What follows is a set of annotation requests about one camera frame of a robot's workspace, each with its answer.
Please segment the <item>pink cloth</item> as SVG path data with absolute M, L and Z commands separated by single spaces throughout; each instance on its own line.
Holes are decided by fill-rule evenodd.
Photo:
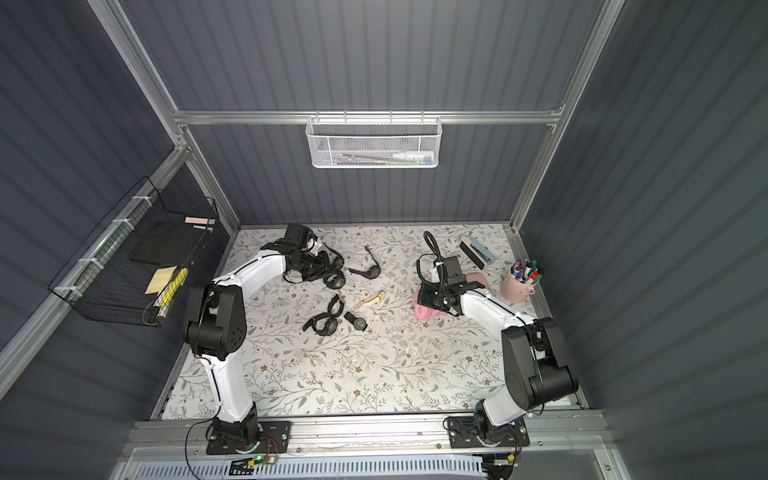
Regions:
M 416 318 L 422 322 L 426 322 L 432 318 L 445 316 L 446 313 L 440 310 L 436 310 L 431 307 L 423 306 L 419 303 L 419 297 L 422 293 L 422 288 L 419 287 L 413 297 L 413 313 Z

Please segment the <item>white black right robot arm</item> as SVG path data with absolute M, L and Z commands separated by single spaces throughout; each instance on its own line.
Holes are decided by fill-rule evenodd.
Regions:
M 434 255 L 437 279 L 422 275 L 417 303 L 467 317 L 499 337 L 504 385 L 478 402 L 470 433 L 485 445 L 513 437 L 513 428 L 526 413 L 575 393 L 578 376 L 568 364 L 562 335 L 550 318 L 536 319 L 506 305 L 485 286 L 469 281 L 458 258 Z

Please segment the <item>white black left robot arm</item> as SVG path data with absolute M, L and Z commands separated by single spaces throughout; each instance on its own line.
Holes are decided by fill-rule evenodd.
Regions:
M 211 425 L 217 439 L 245 450 L 261 437 L 239 354 L 247 336 L 245 300 L 276 277 L 297 273 L 302 282 L 336 280 L 343 266 L 343 256 L 313 230 L 290 224 L 282 238 L 262 246 L 241 266 L 189 290 L 183 340 L 207 374 L 216 404 Z

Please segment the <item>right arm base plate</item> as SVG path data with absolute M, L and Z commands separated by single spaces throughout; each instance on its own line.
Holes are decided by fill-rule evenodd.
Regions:
M 479 415 L 448 416 L 442 422 L 453 449 L 506 448 L 520 449 L 530 445 L 523 418 L 502 426 L 494 426 Z

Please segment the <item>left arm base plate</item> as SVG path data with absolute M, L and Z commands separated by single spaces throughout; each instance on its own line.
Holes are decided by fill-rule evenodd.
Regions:
M 208 455 L 283 454 L 287 452 L 292 423 L 268 421 L 229 423 L 214 419 L 206 430 Z

